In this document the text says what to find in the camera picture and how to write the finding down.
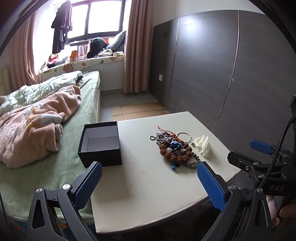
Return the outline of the person's hand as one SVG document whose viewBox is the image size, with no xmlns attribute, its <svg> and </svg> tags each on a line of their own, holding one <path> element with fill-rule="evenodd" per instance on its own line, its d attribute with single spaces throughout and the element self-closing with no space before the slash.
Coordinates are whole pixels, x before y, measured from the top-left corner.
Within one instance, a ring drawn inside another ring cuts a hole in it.
<svg viewBox="0 0 296 241">
<path fill-rule="evenodd" d="M 280 223 L 280 219 L 278 218 L 278 211 L 275 206 L 275 201 L 273 196 L 267 195 L 266 196 L 267 204 L 269 207 L 270 217 L 271 217 L 271 224 L 272 228 L 277 227 Z M 280 209 L 279 216 L 281 218 L 291 218 L 296 216 L 296 206 L 295 202 L 283 207 Z"/>
</svg>

